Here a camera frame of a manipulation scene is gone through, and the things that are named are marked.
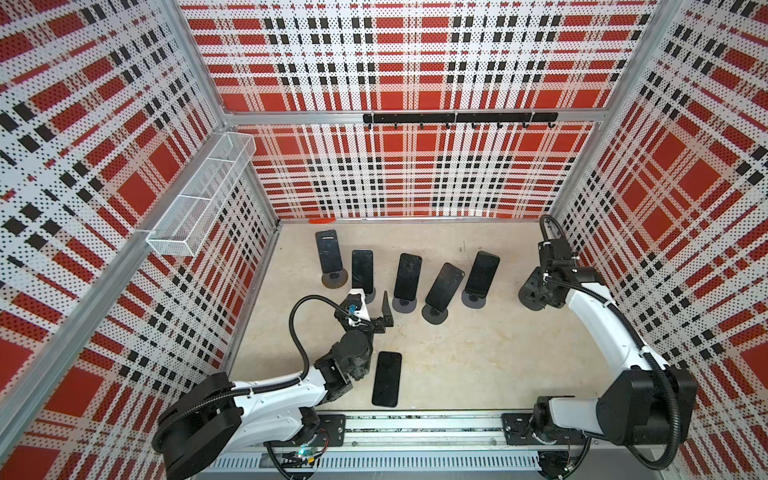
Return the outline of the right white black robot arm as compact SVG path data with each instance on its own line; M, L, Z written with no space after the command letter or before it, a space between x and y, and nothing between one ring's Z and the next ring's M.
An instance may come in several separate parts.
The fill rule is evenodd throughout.
M611 296L602 275L581 266L560 223L539 219L539 264L518 298L532 311L572 311L597 344L612 374L596 398L541 396L527 431L542 444L574 431L626 448L644 467L661 471L686 441L698 383L686 369L671 366L634 328Z

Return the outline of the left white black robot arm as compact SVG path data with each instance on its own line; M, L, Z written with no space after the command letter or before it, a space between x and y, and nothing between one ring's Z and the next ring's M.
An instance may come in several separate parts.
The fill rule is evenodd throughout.
M261 381L233 381L217 372L193 386L158 418L153 450L163 458L169 479L188 479L220 454L259 444L302 445L320 428L316 408L349 392L370 371L374 337L393 327L388 299L381 313L368 312L370 295L349 291L342 303L316 294L299 305L320 301L330 307L344 333L329 352L309 360L290 312L289 334L302 359L301 371Z

